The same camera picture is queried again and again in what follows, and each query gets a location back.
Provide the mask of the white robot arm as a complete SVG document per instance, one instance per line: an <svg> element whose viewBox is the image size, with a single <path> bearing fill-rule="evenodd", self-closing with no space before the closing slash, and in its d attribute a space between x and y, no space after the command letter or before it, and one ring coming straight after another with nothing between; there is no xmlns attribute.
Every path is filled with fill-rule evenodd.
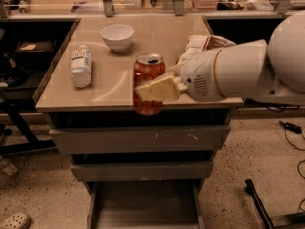
<svg viewBox="0 0 305 229"><path fill-rule="evenodd" d="M305 11L283 20L270 39L195 54L136 86L143 101L197 102L240 97L261 103L305 103Z"/></svg>

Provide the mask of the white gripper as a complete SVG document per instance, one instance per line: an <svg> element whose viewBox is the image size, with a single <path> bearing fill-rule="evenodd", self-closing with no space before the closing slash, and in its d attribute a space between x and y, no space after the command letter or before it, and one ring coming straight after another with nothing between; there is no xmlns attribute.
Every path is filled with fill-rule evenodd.
<svg viewBox="0 0 305 229"><path fill-rule="evenodd" d="M141 101L174 101L184 92L198 102L222 101L225 97L218 89L215 76L220 52L221 49L200 52L187 60L184 66L167 67L157 78L139 83L134 92Z"/></svg>

